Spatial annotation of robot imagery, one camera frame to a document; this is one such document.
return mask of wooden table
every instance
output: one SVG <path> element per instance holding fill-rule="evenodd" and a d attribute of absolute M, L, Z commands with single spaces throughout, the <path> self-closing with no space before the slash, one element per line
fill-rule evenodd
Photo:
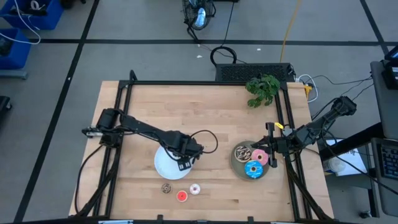
<path fill-rule="evenodd" d="M 102 83 L 92 124 L 96 124 L 104 108 L 114 106 L 117 86 L 118 82 Z M 311 118 L 302 84 L 288 83 L 288 88 L 296 127 L 307 124 Z M 280 94 L 285 111 L 282 92 Z M 215 153 L 204 154 L 196 161 L 183 179 L 166 180 L 154 168 L 159 144 L 142 136 L 125 136 L 111 218 L 153 220 L 163 214 L 165 220 L 245 221 L 253 216 L 256 221 L 293 221 L 285 161 L 280 154 L 276 155 L 278 167 L 270 168 L 256 181 L 242 180 L 230 168 L 229 155 L 237 143 L 260 140 L 267 133 L 265 122 L 278 122 L 275 103 L 250 109 L 246 105 L 250 98 L 252 95 L 244 86 L 134 85 L 129 115 L 160 129 L 179 130 L 185 134 L 209 129 L 216 134 L 219 146 Z M 199 134 L 195 138 L 207 151 L 215 145 L 209 134 Z M 88 139 L 84 158 L 98 147 L 98 142 L 99 138 Z M 98 186 L 103 155 L 104 150 L 94 155 L 82 172 L 80 209 Z M 301 157 L 307 189 L 332 217 L 319 156 L 303 151 Z M 164 183 L 172 184 L 172 194 L 160 191 Z M 194 183 L 201 186 L 200 194 L 189 195 L 184 203 L 178 202 L 176 193 L 179 190 L 189 192 L 189 186 Z M 305 217 L 299 193 L 298 204 L 301 217 Z"/>

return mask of concrete floor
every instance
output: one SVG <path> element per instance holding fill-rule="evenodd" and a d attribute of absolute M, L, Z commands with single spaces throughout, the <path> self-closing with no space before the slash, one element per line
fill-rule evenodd
<path fill-rule="evenodd" d="M 29 73 L 27 80 L 0 79 L 0 95 L 10 96 L 14 105 L 0 129 L 0 223 L 14 220 L 67 77 L 71 77 L 67 80 L 70 87 L 24 221 L 68 215 L 86 143 L 80 130 L 91 123 L 103 80 L 127 79 L 130 69 L 140 80 L 215 79 L 210 52 L 195 44 L 183 44 L 190 36 L 182 23 L 181 0 L 99 0 L 88 41 L 154 41 L 84 44 L 76 55 L 78 40 L 95 5 L 94 0 L 87 1 L 85 5 L 77 1 L 73 9 L 65 11 L 55 30 L 40 31 L 44 42 L 31 48 L 24 68 Z M 382 38 L 392 48 L 398 43 L 398 29 L 390 15 L 395 13 L 398 2 L 366 2 Z M 206 29 L 198 32 L 200 39 L 224 39 L 231 5 L 216 2 L 217 15 Z M 241 0 L 235 4 L 227 39 L 283 40 L 294 7 L 295 1 Z M 9 25 L 0 21 L 0 27 Z M 35 38 L 29 32 L 25 34 Z M 170 40 L 171 44 L 159 44 L 158 40 Z M 284 62 L 290 62 L 299 75 L 325 75 L 334 82 L 367 78 L 369 63 L 384 55 L 360 0 L 303 0 L 289 40 L 313 42 L 286 46 Z M 227 46 L 236 51 L 239 59 L 249 63 L 278 62 L 281 50 L 281 45 L 272 42 Z M 73 72 L 74 56 L 80 58 Z M 216 60 L 231 61 L 219 55 Z M 331 85 L 324 78 L 315 82 L 320 95 L 310 103 L 313 114 L 352 86 Z M 356 96 L 369 83 L 347 95 Z M 356 103 L 356 114 L 339 119 L 332 127 L 331 131 L 338 137 L 346 138 L 379 121 L 373 88 L 366 90 Z M 397 223 L 398 218 L 383 214 L 381 218 L 358 218 L 359 211 L 369 209 L 366 191 L 335 179 L 327 181 L 336 218 L 344 222 Z"/>

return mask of white paper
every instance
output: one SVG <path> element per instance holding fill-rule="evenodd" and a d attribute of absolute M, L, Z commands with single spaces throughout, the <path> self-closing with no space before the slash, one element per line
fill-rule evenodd
<path fill-rule="evenodd" d="M 331 145 L 335 144 L 335 140 L 329 139 L 329 140 L 326 140 L 326 143 L 329 146 L 331 146 Z M 365 173 L 368 172 L 365 168 L 365 165 L 363 164 L 363 161 L 362 161 L 361 155 L 358 152 L 358 149 L 350 150 L 349 152 L 339 155 L 339 157 L 346 160 L 347 162 L 351 163 L 359 170 L 361 170 Z M 352 174 L 359 174 L 359 172 L 346 163 L 346 168 L 341 172 L 337 172 L 336 176 L 352 175 Z"/>

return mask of green plant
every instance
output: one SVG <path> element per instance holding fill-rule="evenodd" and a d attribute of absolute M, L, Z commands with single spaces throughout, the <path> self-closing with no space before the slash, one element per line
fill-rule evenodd
<path fill-rule="evenodd" d="M 260 78 L 252 78 L 246 83 L 246 89 L 251 94 L 257 95 L 257 98 L 248 100 L 248 106 L 257 108 L 263 100 L 266 101 L 265 106 L 270 105 L 279 87 L 279 81 L 272 75 L 263 74 Z"/>

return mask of blue bin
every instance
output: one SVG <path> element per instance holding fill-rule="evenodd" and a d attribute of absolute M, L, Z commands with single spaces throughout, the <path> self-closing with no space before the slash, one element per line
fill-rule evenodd
<path fill-rule="evenodd" d="M 23 35 L 20 29 L 16 28 L 0 29 L 0 33 L 16 40 L 21 40 L 26 42 L 29 41 Z M 4 57 L 0 56 L 0 69 L 23 68 L 25 66 L 29 50 L 30 50 L 30 44 L 13 42 L 9 55 Z"/>
<path fill-rule="evenodd" d="M 46 16 L 28 16 L 21 15 L 22 19 L 28 24 L 32 29 L 34 26 L 39 29 L 52 30 L 58 24 L 61 18 L 63 8 L 60 4 L 60 0 L 36 0 L 40 6 L 45 4 L 47 6 Z M 19 9 L 23 10 L 26 4 L 30 5 L 30 0 L 17 0 Z M 10 23 L 11 26 L 21 29 L 28 29 L 26 25 L 21 21 L 18 15 L 10 15 L 9 11 L 15 6 L 14 0 L 7 0 L 3 8 L 0 10 L 0 17 L 3 17 Z"/>

